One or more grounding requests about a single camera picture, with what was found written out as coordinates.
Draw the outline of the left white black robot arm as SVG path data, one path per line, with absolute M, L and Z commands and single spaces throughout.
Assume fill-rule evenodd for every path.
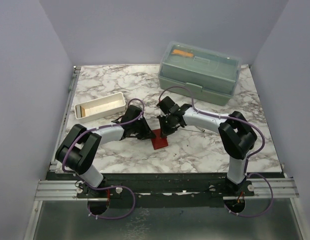
M 104 176 L 93 165 L 99 146 L 126 138 L 142 141 L 155 137 L 144 118 L 143 110 L 130 105 L 124 115 L 109 125 L 89 131 L 83 125 L 75 124 L 58 147 L 55 159 L 88 183 L 88 191 L 99 198 L 106 191 L 106 185 L 102 182 Z

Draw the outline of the red leather card holder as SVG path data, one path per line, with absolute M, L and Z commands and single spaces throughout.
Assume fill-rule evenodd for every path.
M 161 138 L 161 130 L 160 129 L 154 129 L 152 131 L 155 135 L 154 138 L 151 139 L 152 146 L 154 150 L 159 150 L 162 148 L 165 148 L 169 145 L 167 138 Z

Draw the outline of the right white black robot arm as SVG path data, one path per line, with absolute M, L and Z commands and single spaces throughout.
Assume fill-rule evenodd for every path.
M 236 196 L 243 190 L 246 178 L 248 155 L 253 149 L 257 135 L 244 116 L 234 111 L 232 114 L 211 113 L 195 110 L 191 104 L 179 106 L 170 97 L 160 100 L 157 107 L 162 115 L 158 116 L 160 136 L 167 137 L 179 127 L 194 126 L 219 134 L 223 147 L 229 155 L 228 181 L 225 191 Z

